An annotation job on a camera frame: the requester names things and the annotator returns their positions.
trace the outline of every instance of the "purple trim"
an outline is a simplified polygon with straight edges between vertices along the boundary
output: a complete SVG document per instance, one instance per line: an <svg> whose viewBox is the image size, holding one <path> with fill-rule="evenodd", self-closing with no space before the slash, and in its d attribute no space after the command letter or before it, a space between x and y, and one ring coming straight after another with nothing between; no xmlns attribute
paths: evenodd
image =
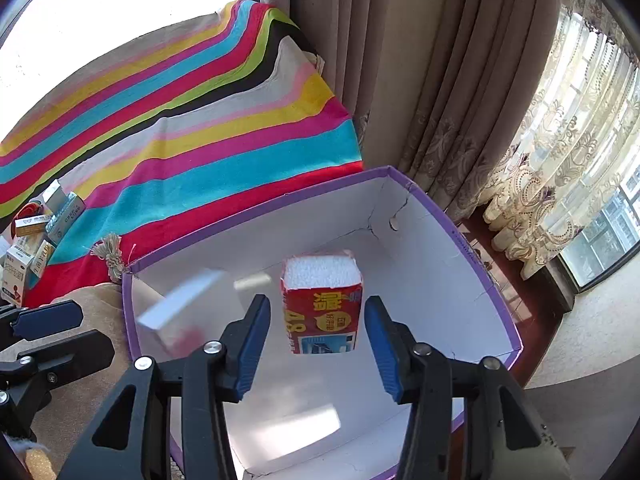
<svg viewBox="0 0 640 480"><path fill-rule="evenodd" d="M466 260L471 265L471 268L476 273L476 276L482 283L484 290L489 293L489 297L494 303L495 309L498 312L498 316L500 316L500 320L502 321L502 325L504 329L507 331L509 336L509 341L511 343L511 347L514 350L520 350L522 348L522 341L520 339L520 334L516 330L515 325L513 324L513 320L511 319L511 314L509 313L509 309L507 308L504 300L495 288L494 281L489 276L489 273L484 268L479 261L473 250L469 246L469 243L466 241L466 238L460 234L458 228L454 225L451 219L444 213L442 209L440 209L431 198L427 196L427 194L421 190L413 180L410 180L407 176L400 173L396 168L388 167L388 176L390 176L393 180L395 180L402 187L407 189L409 193L411 193L417 200L424 206L424 208L431 213L431 215L436 219L440 227L449 235L449 238L453 240L453 242L458 246L460 252L464 255Z"/></svg>
<svg viewBox="0 0 640 480"><path fill-rule="evenodd" d="M443 230L449 235L449 238L451 238L451 240L457 245L460 252L464 255L466 260L471 265L472 269L476 273L476 276L480 280L480 283L482 283L484 290L489 294L489 297L491 298L495 309L500 316L500 320L502 321L502 324L509 336L509 341L513 347L513 352L509 354L509 357L505 362L505 366L507 368L510 368L522 352L522 341L520 339L520 334L518 334L518 331L513 324L511 315L509 314L507 306L504 303L500 292L498 292L498 290L495 288L493 280L487 273L484 266L481 265L481 263L476 258L476 255L466 241L466 238L463 237L462 234L460 234L458 228L444 213L444 211L442 211L442 209L440 209L433 202L433 200L431 200L431 198L429 198L412 180L410 180L407 176L400 173L398 170L396 170L396 168L393 168L391 166L383 166L381 168L374 168L373 170L367 170L361 173L350 174L348 176L329 180L328 182L323 182L322 184L316 184L314 186L305 187L304 189L300 189L292 193L284 194L283 196L279 196L267 202L263 202L254 207L236 213L235 215L231 215L227 218L214 222L213 224L198 229L193 233L189 233L188 235L178 238L177 240L174 240L173 242L160 247L159 249L156 249L155 251L152 251L151 253L146 254L145 256L142 256L140 259L133 262L122 276L124 316L127 329L127 338L129 339L129 351L132 354L132 358L137 358L142 355L142 352L140 350L140 342L138 341L138 333L136 331L136 325L133 319L133 304L131 299L132 274L140 272L141 270L146 269L148 266L151 266L159 260L162 260L163 258L171 254L177 253L178 251L181 251L186 247L201 242L205 238L209 238L210 236L235 227L241 223L247 222L253 218L257 218L258 216L276 211L277 209L281 209L296 202L301 202L302 200L306 200L308 198L312 198L324 193L341 189L343 187L353 186L354 184L359 184L367 180L372 180L374 178L380 178L384 176L391 177L398 184L406 188L418 200L418 202L422 204L422 206L436 219L438 224L440 224ZM463 422L464 414L461 413L452 421L452 431L459 428ZM178 467L180 467L180 469L182 470L182 450L180 450L180 447L173 437L171 437L170 440L170 452L171 456L175 460L175 463L177 463ZM395 477L397 470L398 465L395 465L387 471L373 477L371 480L391 480Z"/></svg>

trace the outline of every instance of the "blue stripe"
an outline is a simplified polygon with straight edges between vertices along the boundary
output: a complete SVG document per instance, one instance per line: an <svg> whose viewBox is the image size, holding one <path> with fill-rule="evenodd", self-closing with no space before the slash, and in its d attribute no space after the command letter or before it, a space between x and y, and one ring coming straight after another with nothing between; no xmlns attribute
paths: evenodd
<svg viewBox="0 0 640 480"><path fill-rule="evenodd" d="M4 184L12 178L20 175L31 166L40 162L43 158L55 152L60 146L78 136L94 124L113 115L124 107L142 99L143 97L167 86L176 79L197 70L212 60L218 59L231 52L238 45L249 19L249 10L255 2L245 0L238 9L238 18L234 23L229 35L217 44L206 48L193 56L183 59L175 65L151 76L144 81L125 88L117 94L98 103L93 108L80 114L78 117L67 123L58 131L43 139L36 146L23 153L9 164L0 168L0 183Z"/></svg>
<svg viewBox="0 0 640 480"><path fill-rule="evenodd" d="M193 168L166 180L150 180L125 188L111 205L87 209L67 232L50 261L81 258L108 233L126 234L254 187L308 171L360 160L353 122L334 130L286 140Z"/></svg>

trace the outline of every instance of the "metal bolt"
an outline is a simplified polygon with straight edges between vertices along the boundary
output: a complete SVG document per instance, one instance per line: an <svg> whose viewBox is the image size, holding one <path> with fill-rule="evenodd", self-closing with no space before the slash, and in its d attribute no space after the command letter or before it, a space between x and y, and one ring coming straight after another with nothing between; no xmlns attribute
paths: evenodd
<svg viewBox="0 0 640 480"><path fill-rule="evenodd" d="M136 359L136 362L133 363L133 365L137 370L147 370L148 368L151 368L153 363L154 361L151 357L143 356Z"/></svg>
<svg viewBox="0 0 640 480"><path fill-rule="evenodd" d="M485 357L482 359L482 366L484 366L487 370L499 370L501 362L498 358L495 357Z"/></svg>
<svg viewBox="0 0 640 480"><path fill-rule="evenodd" d="M419 356L431 355L432 350L431 346L427 345L427 343L416 343L414 345L414 354Z"/></svg>
<svg viewBox="0 0 640 480"><path fill-rule="evenodd" d="M205 354L217 354L222 350L222 343L220 341L209 341L204 343L202 349Z"/></svg>

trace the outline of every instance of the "striped blanket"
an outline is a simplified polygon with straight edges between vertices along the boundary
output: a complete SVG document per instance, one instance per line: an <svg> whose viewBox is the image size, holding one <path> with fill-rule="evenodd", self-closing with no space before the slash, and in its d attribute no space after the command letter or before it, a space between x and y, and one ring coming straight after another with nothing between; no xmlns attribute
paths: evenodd
<svg viewBox="0 0 640 480"><path fill-rule="evenodd" d="M87 209L28 292L36 306L283 193L362 169L353 123L279 10L240 0L101 56L0 143L0 231L55 178Z"/></svg>

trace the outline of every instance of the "brown curtain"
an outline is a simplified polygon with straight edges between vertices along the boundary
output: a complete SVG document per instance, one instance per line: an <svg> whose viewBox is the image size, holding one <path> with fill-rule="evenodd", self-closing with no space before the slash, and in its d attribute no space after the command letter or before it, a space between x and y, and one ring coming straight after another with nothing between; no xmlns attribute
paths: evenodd
<svg viewBox="0 0 640 480"><path fill-rule="evenodd" d="M561 0L446 0L399 169L453 221L473 212L551 49Z"/></svg>
<svg viewBox="0 0 640 480"><path fill-rule="evenodd" d="M380 62L387 0L257 0L296 23L324 60L322 77L362 134Z"/></svg>

